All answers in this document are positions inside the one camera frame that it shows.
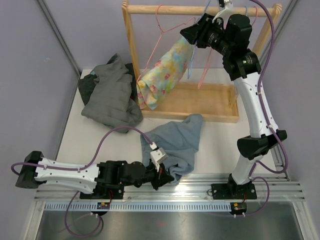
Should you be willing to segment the light blue denim skirt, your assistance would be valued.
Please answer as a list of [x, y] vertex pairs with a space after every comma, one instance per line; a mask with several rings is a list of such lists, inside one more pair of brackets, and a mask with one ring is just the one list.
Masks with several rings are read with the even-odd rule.
[[202, 115], [191, 114], [182, 122], [170, 121], [145, 133], [168, 155], [163, 164], [174, 178], [171, 185], [177, 185], [183, 176], [194, 170], [203, 122]]

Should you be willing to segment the floral pastel skirt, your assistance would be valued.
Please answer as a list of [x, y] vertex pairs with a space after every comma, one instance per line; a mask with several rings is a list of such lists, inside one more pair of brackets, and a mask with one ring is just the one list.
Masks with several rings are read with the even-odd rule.
[[171, 49], [137, 81], [139, 108], [154, 110], [174, 89], [185, 74], [192, 55], [193, 46], [184, 37], [176, 41]]

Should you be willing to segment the grey skirt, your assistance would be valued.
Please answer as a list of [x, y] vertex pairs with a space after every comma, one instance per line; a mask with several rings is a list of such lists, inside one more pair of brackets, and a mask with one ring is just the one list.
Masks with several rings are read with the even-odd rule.
[[97, 84], [81, 115], [111, 129], [140, 124], [143, 114], [130, 98], [133, 78], [122, 58], [114, 54], [106, 64], [96, 66], [93, 71]]

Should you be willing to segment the dark dotted skirt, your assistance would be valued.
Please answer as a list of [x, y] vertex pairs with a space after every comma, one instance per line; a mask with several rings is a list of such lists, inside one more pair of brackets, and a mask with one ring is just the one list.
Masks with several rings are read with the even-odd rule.
[[[137, 101], [137, 87], [136, 87], [136, 78], [134, 73], [134, 68], [132, 63], [125, 64], [125, 67], [128, 69], [128, 73], [132, 76], [132, 82], [131, 82], [131, 94], [134, 94], [135, 96], [135, 102]], [[83, 101], [83, 104], [86, 105], [91, 97], [91, 94], [94, 91], [95, 86], [97, 83], [95, 80], [97, 80], [97, 75], [92, 70], [89, 74], [85, 75], [83, 78], [81, 78], [78, 81], [78, 90], [81, 96], [81, 99]]]

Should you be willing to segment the red polka dot skirt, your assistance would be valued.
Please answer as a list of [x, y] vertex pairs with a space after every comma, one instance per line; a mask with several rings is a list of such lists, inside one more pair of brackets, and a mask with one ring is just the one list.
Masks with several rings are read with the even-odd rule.
[[131, 94], [131, 95], [130, 95], [130, 98], [131, 98], [133, 101], [135, 101], [135, 100], [136, 100], [136, 98], [135, 98], [135, 95], [134, 95], [134, 94]]

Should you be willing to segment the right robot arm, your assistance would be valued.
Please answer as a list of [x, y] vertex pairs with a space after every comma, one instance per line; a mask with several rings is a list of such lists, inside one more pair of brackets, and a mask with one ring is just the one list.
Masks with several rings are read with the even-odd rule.
[[219, 15], [207, 13], [180, 31], [189, 44], [202, 49], [210, 47], [222, 55], [223, 68], [242, 99], [249, 123], [249, 135], [237, 140], [240, 155], [227, 183], [211, 185], [215, 200], [255, 200], [257, 194], [251, 175], [256, 165], [288, 137], [273, 120], [263, 96], [261, 65], [257, 55], [248, 48], [251, 33], [252, 25], [245, 15], [232, 14], [224, 22]]

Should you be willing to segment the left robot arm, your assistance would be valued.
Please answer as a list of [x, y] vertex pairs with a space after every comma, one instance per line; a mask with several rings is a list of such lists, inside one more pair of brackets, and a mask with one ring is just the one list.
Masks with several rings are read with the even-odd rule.
[[16, 187], [37, 189], [40, 185], [56, 186], [78, 191], [85, 200], [121, 200], [127, 186], [141, 187], [150, 183], [158, 190], [174, 180], [163, 164], [144, 166], [141, 162], [108, 160], [90, 166], [57, 162], [32, 151], [22, 162]]

